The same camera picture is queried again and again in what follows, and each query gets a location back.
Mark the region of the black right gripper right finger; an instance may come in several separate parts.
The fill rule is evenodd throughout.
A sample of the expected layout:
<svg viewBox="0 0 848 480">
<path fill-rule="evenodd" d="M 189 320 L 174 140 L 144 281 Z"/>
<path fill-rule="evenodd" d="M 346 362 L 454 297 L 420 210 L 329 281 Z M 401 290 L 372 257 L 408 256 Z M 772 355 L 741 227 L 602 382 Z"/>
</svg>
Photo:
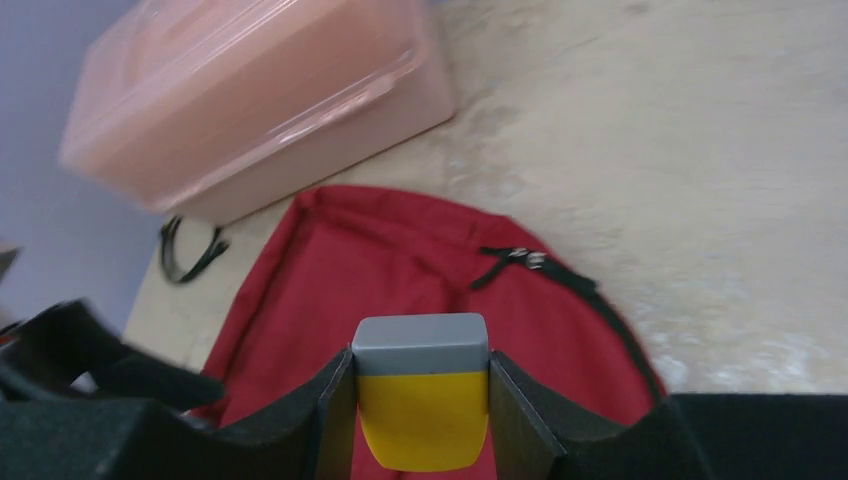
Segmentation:
<svg viewBox="0 0 848 480">
<path fill-rule="evenodd" d="M 500 479 L 844 479 L 847 398 L 672 394 L 632 426 L 612 422 L 490 356 Z"/>
</svg>

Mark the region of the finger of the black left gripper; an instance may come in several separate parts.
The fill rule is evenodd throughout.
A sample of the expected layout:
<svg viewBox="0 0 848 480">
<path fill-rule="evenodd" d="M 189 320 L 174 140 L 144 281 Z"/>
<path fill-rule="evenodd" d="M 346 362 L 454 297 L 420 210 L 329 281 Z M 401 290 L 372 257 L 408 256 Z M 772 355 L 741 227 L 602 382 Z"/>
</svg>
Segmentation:
<svg viewBox="0 0 848 480">
<path fill-rule="evenodd" d="M 1 331 L 4 400 L 143 398 L 189 411 L 224 393 L 221 382 L 124 343 L 83 300 Z"/>
</svg>

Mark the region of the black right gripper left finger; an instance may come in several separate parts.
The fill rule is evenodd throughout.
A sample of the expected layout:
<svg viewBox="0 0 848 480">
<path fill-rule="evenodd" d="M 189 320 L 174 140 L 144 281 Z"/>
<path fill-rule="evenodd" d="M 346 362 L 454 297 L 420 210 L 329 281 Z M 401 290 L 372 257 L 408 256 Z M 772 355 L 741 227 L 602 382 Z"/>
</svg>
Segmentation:
<svg viewBox="0 0 848 480">
<path fill-rule="evenodd" d="M 4 479 L 348 479 L 353 354 L 224 428 L 143 399 L 4 402 Z"/>
</svg>

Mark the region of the orange eraser block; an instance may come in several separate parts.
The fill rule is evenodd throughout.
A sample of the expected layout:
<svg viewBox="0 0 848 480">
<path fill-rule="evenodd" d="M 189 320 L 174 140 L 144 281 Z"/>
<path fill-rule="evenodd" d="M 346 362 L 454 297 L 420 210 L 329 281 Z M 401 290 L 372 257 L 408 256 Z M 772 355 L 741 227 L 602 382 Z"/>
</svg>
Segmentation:
<svg viewBox="0 0 848 480">
<path fill-rule="evenodd" d="M 489 339 L 478 313 L 363 319 L 353 336 L 357 404 L 376 462 L 404 473 L 472 466 L 489 418 Z"/>
</svg>

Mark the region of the red backpack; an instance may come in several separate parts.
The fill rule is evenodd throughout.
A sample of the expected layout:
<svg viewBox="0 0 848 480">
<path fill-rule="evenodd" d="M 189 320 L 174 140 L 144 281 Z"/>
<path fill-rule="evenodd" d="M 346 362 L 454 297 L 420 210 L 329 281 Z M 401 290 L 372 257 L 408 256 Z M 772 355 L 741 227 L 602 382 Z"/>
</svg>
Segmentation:
<svg viewBox="0 0 848 480">
<path fill-rule="evenodd" d="M 301 193 L 238 291 L 205 364 L 225 426 L 311 379 L 373 316 L 472 312 L 491 346 L 548 388 L 620 424 L 666 390 L 597 284 L 514 220 L 360 186 Z"/>
</svg>

